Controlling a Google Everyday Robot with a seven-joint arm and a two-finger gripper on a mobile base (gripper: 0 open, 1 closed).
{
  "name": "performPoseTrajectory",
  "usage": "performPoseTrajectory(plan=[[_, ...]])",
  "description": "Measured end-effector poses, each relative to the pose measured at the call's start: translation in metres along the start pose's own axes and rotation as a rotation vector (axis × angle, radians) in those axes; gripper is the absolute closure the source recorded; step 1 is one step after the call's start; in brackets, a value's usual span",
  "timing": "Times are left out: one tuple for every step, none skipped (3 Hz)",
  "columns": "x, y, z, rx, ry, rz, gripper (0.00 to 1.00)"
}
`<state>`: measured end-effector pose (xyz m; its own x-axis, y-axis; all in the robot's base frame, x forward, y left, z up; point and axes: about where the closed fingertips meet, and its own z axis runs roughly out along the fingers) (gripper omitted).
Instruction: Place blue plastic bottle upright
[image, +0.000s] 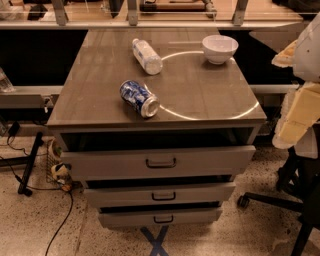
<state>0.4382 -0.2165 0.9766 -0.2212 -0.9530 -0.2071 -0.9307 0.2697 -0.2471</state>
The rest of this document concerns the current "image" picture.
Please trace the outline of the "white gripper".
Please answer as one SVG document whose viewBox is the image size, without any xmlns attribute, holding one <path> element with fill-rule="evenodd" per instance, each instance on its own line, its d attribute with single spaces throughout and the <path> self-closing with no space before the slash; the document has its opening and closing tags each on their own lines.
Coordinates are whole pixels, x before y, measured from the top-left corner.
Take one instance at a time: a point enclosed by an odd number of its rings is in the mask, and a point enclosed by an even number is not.
<svg viewBox="0 0 320 256">
<path fill-rule="evenodd" d="M 288 149 L 297 144 L 307 130 L 320 119 L 320 13 L 271 61 L 280 68 L 292 67 L 296 77 L 305 82 L 284 98 L 281 117 L 275 128 L 272 144 Z"/>
</svg>

